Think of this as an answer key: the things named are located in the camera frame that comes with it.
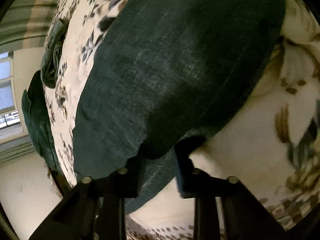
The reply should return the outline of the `striped curtain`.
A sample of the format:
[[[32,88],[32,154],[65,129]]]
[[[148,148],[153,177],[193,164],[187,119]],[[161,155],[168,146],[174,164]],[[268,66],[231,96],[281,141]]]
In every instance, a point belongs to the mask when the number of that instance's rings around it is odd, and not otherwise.
[[[1,53],[44,46],[59,0],[14,0],[1,20]]]

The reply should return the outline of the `white floral bed sheet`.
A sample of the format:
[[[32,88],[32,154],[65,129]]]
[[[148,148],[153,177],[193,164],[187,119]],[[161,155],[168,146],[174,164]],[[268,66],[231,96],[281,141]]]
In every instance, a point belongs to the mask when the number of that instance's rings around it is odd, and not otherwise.
[[[71,186],[90,177],[74,168],[80,96],[97,48],[127,2],[59,0],[49,28],[58,18],[68,23],[56,86],[44,93],[57,158]],[[319,23],[303,0],[285,0],[279,40],[236,115],[209,139],[183,139],[203,140],[189,155],[196,168],[215,178],[237,177],[285,231],[319,204]],[[180,196],[175,145],[173,151],[174,178],[126,213],[129,239],[193,238],[195,203]]]

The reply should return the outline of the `window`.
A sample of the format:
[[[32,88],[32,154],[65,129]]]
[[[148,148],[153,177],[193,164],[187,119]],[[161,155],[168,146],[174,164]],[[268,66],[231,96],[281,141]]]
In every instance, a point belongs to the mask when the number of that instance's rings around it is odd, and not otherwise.
[[[14,83],[14,52],[1,53],[1,143],[25,136]]]

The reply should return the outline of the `dark green pillow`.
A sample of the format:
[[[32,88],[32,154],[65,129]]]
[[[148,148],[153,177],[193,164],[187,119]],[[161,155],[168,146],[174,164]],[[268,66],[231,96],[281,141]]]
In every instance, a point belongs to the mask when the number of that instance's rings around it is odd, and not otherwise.
[[[44,97],[41,72],[34,73],[29,88],[23,91],[22,112],[31,142],[52,170],[63,174],[57,154]]]

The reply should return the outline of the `dark green folded cloth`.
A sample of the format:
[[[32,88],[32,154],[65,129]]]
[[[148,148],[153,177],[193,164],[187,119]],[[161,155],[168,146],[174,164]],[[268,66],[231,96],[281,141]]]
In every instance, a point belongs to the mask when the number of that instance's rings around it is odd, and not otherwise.
[[[41,61],[41,80],[48,88],[55,88],[62,47],[66,37],[68,23],[58,18],[49,32]]]

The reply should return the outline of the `dark green denim pants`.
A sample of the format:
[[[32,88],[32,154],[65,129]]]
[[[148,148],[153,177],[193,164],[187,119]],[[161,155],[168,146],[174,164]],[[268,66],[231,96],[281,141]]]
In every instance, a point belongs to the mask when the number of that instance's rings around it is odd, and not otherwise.
[[[174,145],[209,139],[244,105],[279,33],[285,0],[128,0],[94,55],[73,129],[78,176],[148,162],[132,213],[175,176]]]

